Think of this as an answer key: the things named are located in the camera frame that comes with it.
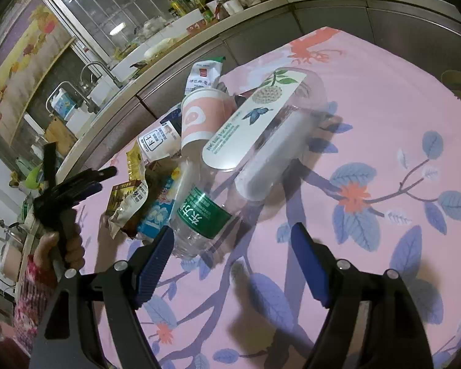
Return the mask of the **person left hand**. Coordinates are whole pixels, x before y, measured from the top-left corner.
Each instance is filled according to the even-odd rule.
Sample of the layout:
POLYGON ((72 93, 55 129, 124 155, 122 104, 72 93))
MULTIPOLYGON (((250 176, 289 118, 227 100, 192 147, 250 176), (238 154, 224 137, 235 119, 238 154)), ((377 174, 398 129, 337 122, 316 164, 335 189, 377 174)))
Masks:
MULTIPOLYGON (((60 240, 58 232, 47 232, 39 241, 33 261, 35 265, 44 271, 52 269, 53 250, 57 251, 57 244, 60 240)), ((81 270, 85 265, 85 249, 82 247, 81 228, 78 224, 74 225, 73 234, 66 243, 65 251, 61 253, 70 268, 81 270)))

